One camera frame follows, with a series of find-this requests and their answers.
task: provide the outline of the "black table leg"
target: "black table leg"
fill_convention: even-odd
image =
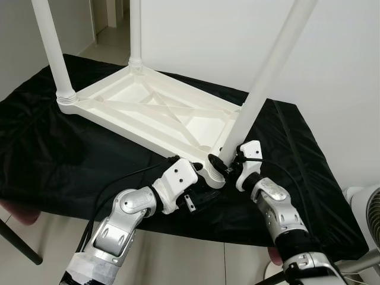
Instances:
[[[263,280],[255,285],[276,285],[282,281],[285,281],[285,273],[283,271]]]
[[[36,265],[42,263],[42,258],[36,254],[35,251],[32,250],[18,235],[16,235],[15,232],[13,232],[2,220],[0,220],[0,236],[3,236]]]

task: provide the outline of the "fan grille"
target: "fan grille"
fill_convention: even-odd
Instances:
[[[369,231],[377,246],[380,246],[380,188],[376,189],[367,208]]]

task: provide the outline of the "white wall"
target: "white wall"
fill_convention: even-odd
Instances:
[[[89,0],[49,0],[64,53],[93,41]],[[0,100],[48,65],[30,0],[0,1]]]
[[[248,91],[292,0],[143,0],[142,57]],[[320,0],[270,96],[296,103],[342,188],[379,181],[379,1]]]

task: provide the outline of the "black tablecloth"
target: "black tablecloth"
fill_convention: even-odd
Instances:
[[[65,55],[73,88],[78,91],[122,66]],[[247,93],[180,75],[169,76],[241,105]],[[110,181],[164,158],[78,115],[64,115],[55,101],[50,68],[44,68],[0,102],[0,198],[42,211],[87,219],[96,194]],[[367,245],[310,129],[293,104],[267,100],[246,140],[260,140],[264,158],[285,167],[299,183],[270,165],[262,174],[286,188],[305,221],[308,212],[316,237],[333,259],[355,259]],[[140,188],[161,176],[168,164],[124,179],[110,187]],[[215,197],[202,211],[181,208],[156,214],[139,228],[220,242],[270,246],[264,219],[249,193],[226,185],[216,191],[200,182],[193,193]],[[109,213],[111,203],[97,217]]]

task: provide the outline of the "black cable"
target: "black cable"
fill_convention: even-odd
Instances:
[[[305,202],[305,199],[303,197],[303,194],[302,194],[302,191],[301,191],[301,188],[299,187],[297,181],[293,178],[293,176],[285,169],[283,168],[282,166],[280,166],[279,164],[277,164],[276,162],[273,162],[271,160],[266,160],[266,159],[249,159],[247,157],[244,157],[244,159],[247,161],[247,162],[264,162],[264,163],[268,163],[268,164],[271,164],[273,166],[276,166],[277,168],[281,169],[289,178],[290,180],[293,182],[293,184],[296,186],[297,188],[297,191],[298,191],[298,194],[299,194],[299,197],[301,199],[301,203],[303,205],[303,212],[305,213],[305,218],[306,218],[306,222],[308,224],[308,229],[310,231],[310,235],[312,236],[312,238],[314,238],[314,234],[313,234],[313,231],[311,229],[311,223],[310,223],[310,219],[309,219],[309,214],[306,210],[306,202]]]
[[[97,204],[99,202],[99,199],[100,199],[100,196],[102,195],[102,193],[104,193],[104,191],[110,187],[112,184],[116,183],[116,182],[119,182],[120,180],[122,179],[125,179],[127,177],[130,177],[132,175],[136,175],[136,174],[139,174],[141,172],[146,172],[148,170],[151,170],[151,169],[154,169],[154,168],[157,168],[159,166],[161,166],[163,164],[163,162],[159,163],[159,164],[155,164],[153,166],[150,166],[150,167],[146,167],[146,168],[143,168],[143,169],[140,169],[140,170],[137,170],[137,171],[134,171],[134,172],[131,172],[123,177],[120,177],[120,178],[117,178],[117,180],[114,180],[114,181],[111,181],[110,183],[108,183],[106,186],[103,187],[102,190],[99,191],[99,193],[96,195],[95,197],[95,200],[94,200],[94,204],[93,204],[93,209],[92,209],[92,212],[91,212],[91,216],[90,216],[90,219],[87,223],[87,226],[86,228],[84,229],[84,232],[82,234],[82,237],[81,237],[81,240],[78,244],[78,247],[77,247],[77,250],[75,252],[80,252],[82,250],[82,247],[85,246],[91,239],[91,234],[93,232],[93,227],[94,227],[94,221],[95,221],[95,217],[97,215],[97,213],[100,211],[100,209],[105,205],[106,202],[103,202],[102,203],[102,206],[101,207],[97,207]]]

